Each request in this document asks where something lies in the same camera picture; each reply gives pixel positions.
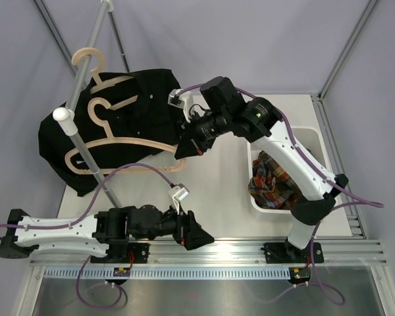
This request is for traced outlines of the black shirt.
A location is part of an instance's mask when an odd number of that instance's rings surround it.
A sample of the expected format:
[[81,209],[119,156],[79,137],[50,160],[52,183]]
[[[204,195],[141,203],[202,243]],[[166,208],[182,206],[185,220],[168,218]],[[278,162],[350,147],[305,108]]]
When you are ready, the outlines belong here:
[[[182,110],[167,103],[169,93],[180,88],[171,70],[165,68],[130,72],[121,87],[98,97],[106,99],[115,110],[97,106],[95,112],[100,119],[109,121],[115,136],[138,137],[176,145],[179,141],[177,122],[182,118]],[[51,122],[51,115],[45,117],[39,126],[39,155],[44,158],[57,175],[63,171],[63,150],[51,144],[57,136],[57,123]],[[63,140],[71,142],[64,133]]]

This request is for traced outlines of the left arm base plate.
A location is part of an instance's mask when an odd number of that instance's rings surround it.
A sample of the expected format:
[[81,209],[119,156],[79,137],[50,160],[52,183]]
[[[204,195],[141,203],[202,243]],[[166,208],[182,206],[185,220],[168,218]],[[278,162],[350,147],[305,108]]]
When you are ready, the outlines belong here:
[[105,257],[94,257],[90,263],[115,264],[115,263],[147,263],[149,257],[148,243],[129,243],[124,245],[110,245]]

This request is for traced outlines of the plaid shirt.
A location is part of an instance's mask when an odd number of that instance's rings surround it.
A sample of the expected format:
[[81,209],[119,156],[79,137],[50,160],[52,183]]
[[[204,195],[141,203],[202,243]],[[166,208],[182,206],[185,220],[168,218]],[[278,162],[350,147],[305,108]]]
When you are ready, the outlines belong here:
[[262,209],[291,210],[302,197],[296,182],[264,151],[252,161],[248,193]]

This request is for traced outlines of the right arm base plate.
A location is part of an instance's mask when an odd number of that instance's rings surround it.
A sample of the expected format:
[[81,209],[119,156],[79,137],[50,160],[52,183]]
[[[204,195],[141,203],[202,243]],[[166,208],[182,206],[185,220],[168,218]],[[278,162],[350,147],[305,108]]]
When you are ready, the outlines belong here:
[[311,252],[310,244],[303,250],[299,250],[287,242],[266,242],[261,247],[261,251],[263,251],[268,264],[307,263],[308,258],[310,258],[310,262],[325,262],[321,244],[318,242],[313,243],[313,252]]

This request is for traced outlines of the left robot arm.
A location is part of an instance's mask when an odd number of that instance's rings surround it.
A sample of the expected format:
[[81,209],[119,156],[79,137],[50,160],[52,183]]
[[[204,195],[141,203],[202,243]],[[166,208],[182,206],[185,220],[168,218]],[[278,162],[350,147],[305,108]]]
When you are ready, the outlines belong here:
[[212,244],[214,238],[196,221],[193,211],[162,212],[153,205],[111,208],[80,219],[40,219],[11,210],[0,257],[25,259],[31,254],[86,255],[93,263],[127,263],[135,256],[130,240],[172,236],[186,250]]

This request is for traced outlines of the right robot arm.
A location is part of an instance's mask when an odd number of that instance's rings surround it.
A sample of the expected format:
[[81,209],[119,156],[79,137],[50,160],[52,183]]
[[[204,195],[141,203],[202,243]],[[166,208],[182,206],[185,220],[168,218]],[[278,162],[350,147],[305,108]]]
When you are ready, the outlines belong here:
[[[199,89],[209,107],[204,115],[190,113],[193,103],[187,93],[194,88]],[[318,162],[295,138],[280,109],[263,97],[235,87],[227,77],[175,89],[169,94],[168,103],[184,114],[179,122],[177,159],[202,156],[216,137],[231,132],[258,146],[288,173],[302,195],[291,208],[292,227],[284,243],[267,252],[278,260],[291,262],[309,255],[316,226],[332,212],[348,177],[334,174]]]

